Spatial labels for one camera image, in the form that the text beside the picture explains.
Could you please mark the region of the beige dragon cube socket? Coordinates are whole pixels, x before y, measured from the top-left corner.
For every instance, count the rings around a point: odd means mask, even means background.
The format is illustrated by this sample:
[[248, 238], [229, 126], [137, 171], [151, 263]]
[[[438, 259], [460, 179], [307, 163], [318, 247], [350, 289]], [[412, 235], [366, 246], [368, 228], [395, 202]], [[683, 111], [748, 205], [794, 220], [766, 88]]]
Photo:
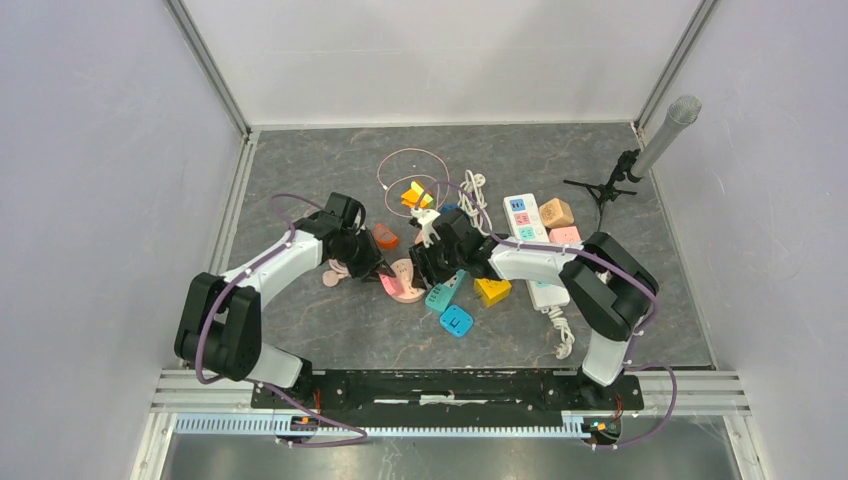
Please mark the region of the beige dragon cube socket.
[[539, 207], [543, 225], [548, 229], [572, 226], [575, 222], [571, 207], [565, 201], [554, 198]]

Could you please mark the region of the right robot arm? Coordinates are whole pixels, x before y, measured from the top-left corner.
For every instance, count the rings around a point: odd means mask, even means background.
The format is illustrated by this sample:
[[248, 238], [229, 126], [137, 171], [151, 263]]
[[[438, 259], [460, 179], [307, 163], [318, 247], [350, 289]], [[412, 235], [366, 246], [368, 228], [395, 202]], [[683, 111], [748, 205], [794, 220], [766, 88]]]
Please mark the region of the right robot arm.
[[602, 408], [618, 393], [633, 334], [658, 311], [659, 286], [612, 236], [599, 232], [572, 246], [484, 235], [469, 216], [415, 208], [422, 241], [410, 258], [413, 282], [433, 287], [463, 270], [476, 279], [527, 280], [560, 286], [592, 330], [577, 382], [580, 400]]

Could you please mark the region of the hot pink square plug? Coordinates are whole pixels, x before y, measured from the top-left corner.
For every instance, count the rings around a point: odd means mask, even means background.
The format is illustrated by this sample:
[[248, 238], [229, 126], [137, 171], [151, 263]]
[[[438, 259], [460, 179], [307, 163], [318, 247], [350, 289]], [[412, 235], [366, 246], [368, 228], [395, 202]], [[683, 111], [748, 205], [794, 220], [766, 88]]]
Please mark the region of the hot pink square plug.
[[380, 273], [379, 279], [384, 291], [390, 297], [397, 297], [404, 293], [404, 287], [396, 276]]

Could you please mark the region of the pink cube socket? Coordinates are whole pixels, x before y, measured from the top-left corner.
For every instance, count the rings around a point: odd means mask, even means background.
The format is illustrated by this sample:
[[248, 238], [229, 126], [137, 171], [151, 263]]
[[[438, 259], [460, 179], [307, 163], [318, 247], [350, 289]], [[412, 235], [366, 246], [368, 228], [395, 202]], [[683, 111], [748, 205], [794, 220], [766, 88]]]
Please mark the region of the pink cube socket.
[[551, 229], [549, 241], [554, 244], [575, 244], [581, 242], [581, 235], [576, 226], [558, 227]]

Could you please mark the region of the yellow cube socket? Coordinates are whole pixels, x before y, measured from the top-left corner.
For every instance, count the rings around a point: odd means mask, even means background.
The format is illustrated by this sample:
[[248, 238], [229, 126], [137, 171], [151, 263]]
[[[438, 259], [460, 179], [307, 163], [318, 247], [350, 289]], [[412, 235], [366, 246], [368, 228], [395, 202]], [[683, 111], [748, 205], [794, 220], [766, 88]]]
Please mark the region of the yellow cube socket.
[[475, 279], [474, 291], [486, 308], [490, 308], [509, 296], [512, 284], [508, 280]]

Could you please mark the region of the blue plug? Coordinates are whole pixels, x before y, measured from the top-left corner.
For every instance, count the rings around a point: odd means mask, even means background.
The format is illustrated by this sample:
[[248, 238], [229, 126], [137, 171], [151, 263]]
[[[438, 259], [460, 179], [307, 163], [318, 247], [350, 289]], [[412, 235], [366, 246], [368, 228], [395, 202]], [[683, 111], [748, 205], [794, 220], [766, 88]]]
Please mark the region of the blue plug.
[[439, 317], [441, 327], [456, 338], [468, 334], [474, 325], [473, 317], [457, 305], [450, 305]]

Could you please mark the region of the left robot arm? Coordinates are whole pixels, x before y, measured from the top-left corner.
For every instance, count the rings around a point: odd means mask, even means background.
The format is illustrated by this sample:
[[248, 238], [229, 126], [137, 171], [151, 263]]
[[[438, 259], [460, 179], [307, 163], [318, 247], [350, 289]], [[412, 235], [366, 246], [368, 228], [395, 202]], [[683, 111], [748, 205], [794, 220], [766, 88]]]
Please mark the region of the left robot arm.
[[306, 405], [314, 394], [311, 364], [263, 341], [263, 311], [292, 282], [329, 260], [354, 279], [390, 275], [366, 218], [360, 201], [333, 192], [311, 214], [286, 218], [282, 238], [242, 266], [197, 274], [177, 327], [175, 355], [195, 367], [202, 383], [258, 381], [276, 386], [288, 406]]

